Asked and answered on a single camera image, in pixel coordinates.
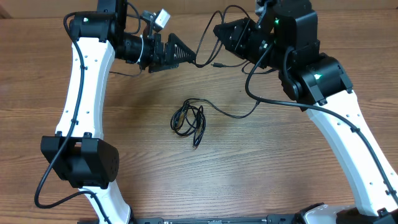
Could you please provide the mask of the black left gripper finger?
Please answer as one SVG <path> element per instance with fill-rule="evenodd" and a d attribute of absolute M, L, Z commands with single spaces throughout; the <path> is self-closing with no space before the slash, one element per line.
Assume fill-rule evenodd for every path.
<path fill-rule="evenodd" d="M 171 65 L 161 64 L 161 63 L 153 63 L 153 64 L 149 65 L 148 72 L 155 73 L 155 72 L 160 72 L 163 70 L 175 69 L 175 68 L 178 68 L 178 66 L 179 66 L 178 63 L 171 64 Z"/>
<path fill-rule="evenodd" d="M 174 33 L 169 34 L 168 41 L 165 44 L 166 64 L 193 63 L 196 56 L 196 53 L 186 46 Z"/>

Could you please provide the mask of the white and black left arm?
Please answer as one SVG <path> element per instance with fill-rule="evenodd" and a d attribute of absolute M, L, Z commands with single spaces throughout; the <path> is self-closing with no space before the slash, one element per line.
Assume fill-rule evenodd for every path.
<path fill-rule="evenodd" d="M 54 171 L 85 195 L 98 223 L 134 223 L 132 208 L 116 182 L 118 150 L 104 140 L 106 85 L 116 59 L 151 73 L 193 62 L 196 55 L 175 34 L 166 42 L 160 32 L 170 19 L 165 10 L 136 13 L 145 28 L 126 32 L 127 1 L 99 1 L 95 11 L 72 12 L 64 28 L 72 41 L 72 70 L 62 116 L 40 149 Z"/>

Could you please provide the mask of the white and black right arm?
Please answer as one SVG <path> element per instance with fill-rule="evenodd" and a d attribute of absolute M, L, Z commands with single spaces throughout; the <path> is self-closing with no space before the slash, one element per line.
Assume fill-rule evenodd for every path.
<path fill-rule="evenodd" d="M 337 59 L 320 52 L 318 16 L 310 1 L 257 1 L 258 20 L 222 23 L 214 33 L 225 49 L 255 68 L 279 73 L 286 106 L 308 114 L 349 182 L 354 204 L 312 206 L 300 223 L 396 223 L 397 173 L 360 110 L 353 83 Z"/>

